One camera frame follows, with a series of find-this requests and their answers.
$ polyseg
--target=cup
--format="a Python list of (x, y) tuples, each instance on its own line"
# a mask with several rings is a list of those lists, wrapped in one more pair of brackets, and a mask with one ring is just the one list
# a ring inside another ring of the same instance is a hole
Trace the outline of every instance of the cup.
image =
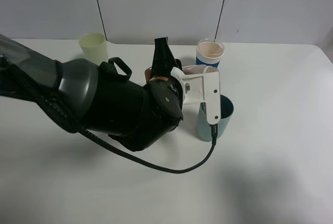
[(100, 65), (108, 62), (108, 50), (105, 36), (101, 33), (88, 33), (80, 37), (79, 45), (87, 60)]
[(197, 44), (196, 65), (217, 67), (224, 52), (224, 45), (216, 39), (202, 39)]
[[(228, 125), (228, 122), (231, 118), (231, 115), (234, 112), (234, 105), (224, 95), (221, 95), (221, 118), (217, 124), (217, 138), (220, 138)], [(211, 127), (206, 120), (206, 116), (204, 114), (204, 103), (200, 104), (199, 113), (198, 113), (198, 121), (197, 121), (197, 133), (204, 141), (212, 140)]]

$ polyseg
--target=white wall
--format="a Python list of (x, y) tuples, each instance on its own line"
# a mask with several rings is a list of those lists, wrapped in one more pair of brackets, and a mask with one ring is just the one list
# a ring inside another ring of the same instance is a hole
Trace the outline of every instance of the white wall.
[(10, 38), (77, 39), (103, 32), (96, 0), (0, 0), (0, 34)]
[(225, 42), (330, 42), (333, 0), (225, 0), (217, 38)]
[(196, 44), (216, 33), (222, 0), (99, 0), (106, 35), (115, 43)]

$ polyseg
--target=blue label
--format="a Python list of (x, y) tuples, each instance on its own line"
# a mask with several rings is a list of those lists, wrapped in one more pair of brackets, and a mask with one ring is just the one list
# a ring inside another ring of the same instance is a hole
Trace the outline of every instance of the blue label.
[(208, 66), (212, 66), (212, 67), (215, 67), (217, 68), (218, 65), (219, 65), (220, 62), (216, 63), (216, 64), (205, 64), (203, 61), (199, 60), (198, 57), (196, 58), (196, 65), (200, 65), (200, 64), (205, 64), (205, 65), (208, 65)]

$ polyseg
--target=black strap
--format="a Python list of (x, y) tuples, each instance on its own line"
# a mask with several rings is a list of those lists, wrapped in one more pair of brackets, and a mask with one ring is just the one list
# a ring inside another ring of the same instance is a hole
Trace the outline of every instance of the black strap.
[(141, 165), (144, 165), (146, 167), (160, 170), (167, 173), (187, 173), (190, 172), (198, 167), (200, 167), (202, 164), (204, 164), (211, 154), (213, 153), (213, 150), (216, 145), (216, 137), (217, 137), (217, 127), (216, 125), (212, 126), (212, 146), (207, 154), (207, 156), (198, 164), (181, 170), (176, 169), (169, 169), (157, 166), (155, 164), (149, 163), (145, 160), (142, 160), (136, 156), (133, 156), (129, 153), (126, 153), (122, 150), (119, 150), (118, 148), (112, 146), (111, 144), (103, 141), (101, 138), (97, 137), (96, 135), (92, 134), (91, 132), (87, 131), (86, 129), (82, 128), (78, 122), (78, 120), (75, 118), (74, 114), (71, 113), (70, 109), (68, 109), (64, 104), (61, 103), (61, 100), (57, 98), (54, 94), (50, 97), (46, 97), (43, 93), (43, 91), (39, 88), (38, 84), (32, 80), (26, 73), (24, 73), (20, 68), (18, 68), (15, 65), (10, 65), (8, 62), (6, 62), (6, 65), (8, 68), (8, 71), (10, 71), (13, 74), (13, 77), (15, 78), (16, 82), (19, 86), (22, 87), (22, 89), (26, 90), (28, 94), (31, 95), (32, 98), (34, 98), (35, 102), (39, 105), (39, 107), (48, 115), (49, 118), (51, 118), (58, 126), (60, 126), (62, 129), (69, 133), (80, 133), (83, 136), (87, 137), (91, 141), (95, 142), (99, 146), (107, 149), (108, 151), (111, 151), (117, 155), (120, 155), (126, 159), (132, 160), (136, 163), (139, 163)]

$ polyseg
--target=white tabletop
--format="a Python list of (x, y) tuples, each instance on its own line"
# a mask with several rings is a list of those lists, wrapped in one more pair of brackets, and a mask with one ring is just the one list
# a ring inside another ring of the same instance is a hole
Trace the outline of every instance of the white tabletop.
[[(17, 40), (50, 58), (81, 56), (77, 40)], [(145, 83), (154, 46), (108, 43)], [(171, 46), (195, 64), (194, 46)], [(221, 91), (235, 112), (201, 168), (172, 175), (68, 134), (34, 103), (0, 97), (0, 222), (331, 224), (333, 65), (313, 45), (225, 43)], [(206, 156), (198, 105), (135, 155), (186, 168)], [(107, 135), (99, 134), (118, 147)]]

